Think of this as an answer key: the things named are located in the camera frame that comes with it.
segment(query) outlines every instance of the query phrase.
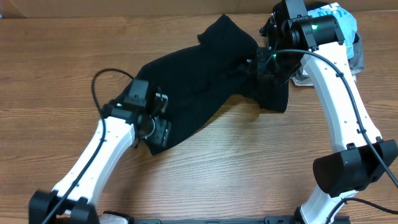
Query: wood grain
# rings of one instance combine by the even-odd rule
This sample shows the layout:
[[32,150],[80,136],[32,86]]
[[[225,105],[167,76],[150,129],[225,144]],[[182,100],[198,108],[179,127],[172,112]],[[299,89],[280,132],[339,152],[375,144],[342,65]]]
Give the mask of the wood grain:
[[[364,38],[358,88],[384,139],[398,138],[398,12],[354,14]],[[232,20],[264,45],[268,15]],[[27,223],[37,189],[50,190],[74,165],[98,115],[90,81],[98,70],[136,74],[146,63],[198,44],[218,16],[143,16],[0,20],[0,223]],[[101,103],[128,84],[110,73],[98,80]],[[314,159],[331,153],[313,88],[290,87],[285,113],[260,110],[232,96],[195,135],[152,157],[130,149],[112,173],[98,211],[137,218],[262,218],[289,215],[311,194]],[[391,166],[398,175],[398,163]],[[398,210],[388,176],[359,198]],[[353,223],[398,223],[397,217],[349,203]]]

